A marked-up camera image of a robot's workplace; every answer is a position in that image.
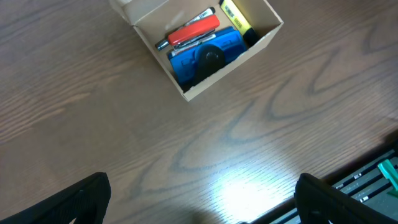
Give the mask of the black correction tape dispenser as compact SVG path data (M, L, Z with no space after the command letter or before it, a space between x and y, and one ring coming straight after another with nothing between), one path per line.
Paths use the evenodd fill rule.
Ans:
M197 67L192 85L197 85L225 66L224 52L215 45L205 45L199 48Z

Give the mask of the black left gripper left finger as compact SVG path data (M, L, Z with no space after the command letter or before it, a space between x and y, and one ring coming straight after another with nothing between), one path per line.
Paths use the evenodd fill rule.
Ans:
M102 224L111 198L105 172L96 172L1 223Z

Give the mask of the blue plastic eraser holder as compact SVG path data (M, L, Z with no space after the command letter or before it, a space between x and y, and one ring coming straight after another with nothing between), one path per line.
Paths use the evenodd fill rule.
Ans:
M198 51L200 47L208 44L219 47L224 52L226 59L225 66L247 51L246 44L244 43L241 34L233 27L229 26L213 34L216 34L214 39L204 42L169 59L179 85L194 86L192 85L192 82L195 75L195 69L197 67Z

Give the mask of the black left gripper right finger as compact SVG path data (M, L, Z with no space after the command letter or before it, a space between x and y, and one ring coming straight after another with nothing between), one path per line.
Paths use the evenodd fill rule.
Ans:
M294 198L303 224L397 224L308 173L300 175Z

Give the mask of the orange stapler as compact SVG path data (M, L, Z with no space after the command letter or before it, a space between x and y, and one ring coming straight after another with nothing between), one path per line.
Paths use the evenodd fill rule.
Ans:
M175 46L194 37L207 33L220 26L220 21L216 15L205 17L193 24L183 27L171 33L167 40L171 46Z

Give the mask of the brown cardboard box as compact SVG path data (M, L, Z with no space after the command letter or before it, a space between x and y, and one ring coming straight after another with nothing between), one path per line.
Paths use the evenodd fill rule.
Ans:
M259 41L230 64L187 91L177 83L177 76L167 58L167 52L171 48L166 47L159 51L155 44L208 7L215 9L215 14L220 20L219 30L232 26L233 23L222 11L220 2L217 0L112 0L110 5L129 25L133 26L180 94L190 101L265 49L284 24L282 18L266 0L235 0L234 3L259 35Z

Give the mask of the black whiteboard marker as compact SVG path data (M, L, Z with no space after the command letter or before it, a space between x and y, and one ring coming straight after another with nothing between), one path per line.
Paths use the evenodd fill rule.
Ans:
M186 26L189 26L190 24L193 24L194 22L197 22L205 17L211 16L215 13L215 8L214 7L209 7L206 10L204 10L203 12L201 12L199 15L197 15L196 17L192 18L190 21L184 23L184 25L180 26L178 28L182 29ZM162 50L164 48L166 48L169 45L169 42L167 39L162 39L161 41L159 41L158 43L155 44L155 47L157 50Z

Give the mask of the yellow highlighter pen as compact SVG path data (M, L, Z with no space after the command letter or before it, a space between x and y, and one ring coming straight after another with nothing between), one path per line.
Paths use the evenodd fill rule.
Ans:
M243 39L250 47L259 40L259 36L252 28L252 25L250 25L248 20L245 18L245 16L232 0L221 0L220 8L227 15L229 20L233 23L235 28L237 28Z

